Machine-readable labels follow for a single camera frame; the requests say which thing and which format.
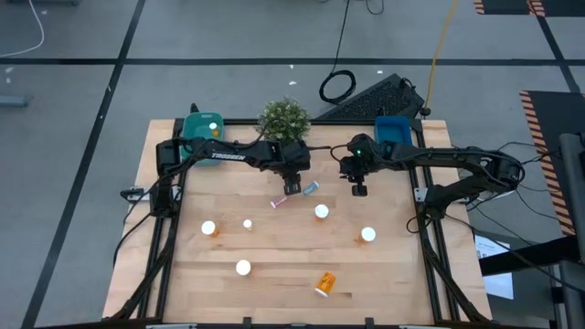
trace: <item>concrete floor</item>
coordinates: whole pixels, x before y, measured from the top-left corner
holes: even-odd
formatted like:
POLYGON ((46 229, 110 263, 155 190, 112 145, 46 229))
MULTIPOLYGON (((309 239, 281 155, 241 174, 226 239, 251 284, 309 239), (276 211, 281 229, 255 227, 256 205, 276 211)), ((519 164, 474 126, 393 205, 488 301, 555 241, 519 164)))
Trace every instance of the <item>concrete floor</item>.
MULTIPOLYGON (((448 0, 385 0, 381 16, 350 4, 342 58, 431 58, 448 0)), ((38 3, 45 44, 20 58, 116 59, 137 0, 85 0, 79 6, 38 3)), ((377 9, 379 0, 372 0, 377 9)), ((147 0, 128 58, 331 58, 345 2, 332 0, 147 0)), ((585 18, 548 18, 565 58, 584 59, 577 42, 585 18)), ((39 35, 27 5, 0 2, 0 54, 29 48, 39 35)), ((554 59, 534 16, 480 16, 461 1, 442 58, 554 59)), ((16 328, 28 307, 73 184, 112 65, 0 64, 0 93, 33 95, 26 109, 0 109, 0 328, 16 328)), ((340 66, 357 91, 391 73, 409 78, 425 96, 430 67, 340 66)), ((118 193, 133 184, 147 123, 185 116, 195 101, 226 118, 255 118, 266 101, 291 95, 313 116, 330 109, 318 96, 330 65, 126 65, 101 131, 37 325, 98 321, 112 275, 112 253, 127 208, 118 193)), ((585 90, 585 68, 571 67, 585 90)), ((446 120, 452 142, 496 148, 531 143, 518 92, 569 91, 556 66, 439 66, 431 119, 446 120)), ((336 81, 329 91, 345 89, 336 81)), ((529 147, 506 149, 519 159, 529 147)), ((525 184, 544 188, 539 165, 525 184)), ((547 193, 520 190, 537 210, 553 214, 547 193)), ((560 237, 555 221, 534 215, 517 196, 483 206, 526 239, 560 237)), ((470 214, 480 229, 507 232, 470 214)), ((506 310, 494 309, 510 322, 506 310)), ((524 321, 532 324, 533 319, 524 321)))

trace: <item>wooden tabletop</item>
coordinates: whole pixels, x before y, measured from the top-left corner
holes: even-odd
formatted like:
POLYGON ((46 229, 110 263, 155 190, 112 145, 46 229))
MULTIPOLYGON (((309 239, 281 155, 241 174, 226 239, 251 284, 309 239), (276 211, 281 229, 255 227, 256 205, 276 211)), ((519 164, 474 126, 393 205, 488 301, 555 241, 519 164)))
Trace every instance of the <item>wooden tabletop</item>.
MULTIPOLYGON (((154 147, 171 137, 173 125, 173 120, 151 121, 138 186, 150 186, 156 180, 154 147)), ((423 128, 429 147, 450 147, 445 122, 426 121, 423 128)), ((313 126, 306 142, 337 145, 358 133, 373 136, 373 127, 313 126)), ((251 126, 227 126, 225 131, 229 141, 244 143, 256 137, 251 126)), ((345 153, 335 151, 338 156, 345 153)), ((270 202, 282 195, 278 175, 236 162, 189 170, 165 322, 238 324, 251 316, 255 324, 363 324, 365 317, 373 317, 376 324, 433 323, 419 237, 405 228, 414 216, 408 172, 369 175, 368 196, 355 197, 351 184, 339 179, 339 165, 328 151, 312 152, 311 157, 311 170, 302 172, 302 184, 316 180, 319 189, 309 196, 292 196, 276 209, 270 202), (314 218, 319 204, 330 209, 323 222, 314 218), (242 226, 244 219, 253 221, 252 232, 242 226), (205 220, 218 223, 216 238, 201 233, 205 220), (363 227, 376 230, 373 243, 356 241, 363 227), (250 276, 236 273, 238 260, 251 262, 250 276), (314 291, 326 271, 337 278, 329 298, 314 291)), ((431 171, 435 184, 458 179, 452 168, 431 171)), ((137 206, 124 231, 148 211, 147 203, 137 206)), ((461 205, 450 206, 447 213, 468 220, 461 205)), ((448 219, 442 225, 453 278, 477 309, 491 318, 471 231, 448 219)), ((154 219, 147 221, 122 246, 104 316, 118 311, 143 278, 153 227, 154 219)), ((441 311, 448 319, 438 276, 437 282, 441 311)), ((149 315, 154 314, 158 288, 157 281, 149 315)))

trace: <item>small white object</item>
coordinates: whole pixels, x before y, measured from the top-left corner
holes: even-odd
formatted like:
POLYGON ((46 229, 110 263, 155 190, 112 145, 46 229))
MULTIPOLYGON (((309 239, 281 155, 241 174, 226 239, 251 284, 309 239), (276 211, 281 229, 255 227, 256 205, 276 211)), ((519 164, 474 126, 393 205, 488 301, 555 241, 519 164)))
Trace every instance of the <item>small white object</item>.
POLYGON ((236 272, 241 276, 246 276, 246 275, 250 274, 251 270, 252 270, 252 266, 251 266, 250 262, 247 260, 240 260, 236 264, 236 272))
POLYGON ((376 238, 376 231, 373 228, 362 228, 362 239, 365 242, 372 242, 376 238))
POLYGON ((201 232, 205 235, 212 235, 216 231, 216 223, 211 220, 206 220, 201 225, 201 232))
POLYGON ((252 221, 249 219, 244 220, 243 222, 244 228, 247 230, 252 230, 252 221))
POLYGON ((314 214, 320 219, 326 218, 329 215, 329 208, 326 205, 319 205, 314 208, 314 214))
POLYGON ((321 289, 319 289, 319 288, 315 288, 314 290, 315 290, 315 291, 316 291, 318 294, 322 295, 323 297, 325 297, 325 298, 329 298, 329 295, 328 295, 328 294, 326 294, 326 293, 325 293, 324 291, 322 291, 321 289))

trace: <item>yellow and black hazard tape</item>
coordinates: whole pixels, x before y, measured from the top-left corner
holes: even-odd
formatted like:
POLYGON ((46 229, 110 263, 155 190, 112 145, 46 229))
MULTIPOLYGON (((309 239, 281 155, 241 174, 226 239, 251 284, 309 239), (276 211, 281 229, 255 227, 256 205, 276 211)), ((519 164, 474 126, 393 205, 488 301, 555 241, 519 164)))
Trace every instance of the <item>yellow and black hazard tape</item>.
MULTIPOLYGON (((540 124, 538 123, 537 113, 534 111, 534 104, 530 98, 528 91, 520 91, 520 101, 524 108, 524 114, 528 120, 528 129, 532 134, 532 140, 537 147, 539 154, 546 154, 548 152, 547 144, 545 143, 544 136, 540 130, 540 124)), ((573 221, 570 218, 565 198, 563 197, 562 191, 560 191, 560 184, 558 183, 557 174, 555 174, 555 168, 552 164, 550 156, 545 156, 540 161, 542 172, 547 182, 548 192, 552 197, 552 203, 557 214, 558 223, 560 229, 565 235, 575 235, 575 228, 573 227, 573 221)))
POLYGON ((526 0, 530 15, 546 16, 545 7, 542 5, 540 0, 526 0))
POLYGON ((475 12, 477 12, 477 14, 485 14, 484 3, 482 0, 473 0, 473 5, 475 5, 475 12))

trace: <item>green plant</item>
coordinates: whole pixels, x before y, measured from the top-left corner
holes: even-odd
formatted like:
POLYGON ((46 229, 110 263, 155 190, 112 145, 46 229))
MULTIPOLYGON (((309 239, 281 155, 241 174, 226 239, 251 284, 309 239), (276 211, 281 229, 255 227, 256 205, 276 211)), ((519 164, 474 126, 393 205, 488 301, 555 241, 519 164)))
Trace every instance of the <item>green plant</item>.
POLYGON ((266 103, 264 112, 258 118, 256 131, 266 129, 264 139, 286 145, 302 139, 310 128, 307 111, 295 99, 284 97, 282 101, 266 103))

